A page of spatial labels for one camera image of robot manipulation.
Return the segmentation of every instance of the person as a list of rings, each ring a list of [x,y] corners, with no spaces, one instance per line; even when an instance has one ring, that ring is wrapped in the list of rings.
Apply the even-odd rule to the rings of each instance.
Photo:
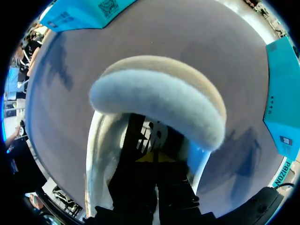
[[[32,40],[31,36],[26,37],[27,45],[22,49],[22,43],[19,44],[15,57],[20,61],[20,71],[30,77],[36,56],[42,44]]]
[[[6,150],[9,149],[9,147],[11,146],[13,141],[17,138],[17,136],[19,136],[20,129],[21,129],[21,126],[17,126],[17,128],[15,129],[15,132],[8,139],[6,139],[6,141],[5,141]]]

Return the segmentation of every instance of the white fabric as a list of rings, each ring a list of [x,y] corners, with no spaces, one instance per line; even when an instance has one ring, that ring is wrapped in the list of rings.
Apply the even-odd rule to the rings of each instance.
[[[164,73],[111,73],[93,84],[90,102],[104,114],[137,113],[162,121],[203,150],[218,149],[225,136],[225,123],[213,104],[194,87]]]

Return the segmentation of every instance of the black lettering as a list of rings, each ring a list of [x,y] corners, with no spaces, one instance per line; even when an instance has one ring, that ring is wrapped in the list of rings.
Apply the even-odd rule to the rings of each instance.
[[[275,184],[278,186],[281,182],[277,179]]]

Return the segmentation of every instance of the crowd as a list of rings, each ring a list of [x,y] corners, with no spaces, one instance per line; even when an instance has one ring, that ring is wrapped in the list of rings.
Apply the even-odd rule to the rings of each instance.
[[[12,56],[7,84],[5,87],[5,100],[16,100],[26,97],[27,82],[32,73],[36,56],[49,29],[35,21],[24,34]]]

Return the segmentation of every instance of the hand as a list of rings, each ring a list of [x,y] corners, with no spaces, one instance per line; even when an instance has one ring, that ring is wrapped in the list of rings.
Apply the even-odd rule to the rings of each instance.
[[[15,129],[15,132],[14,132],[15,138],[19,135],[20,129],[21,129],[21,126],[17,126],[17,128]]]

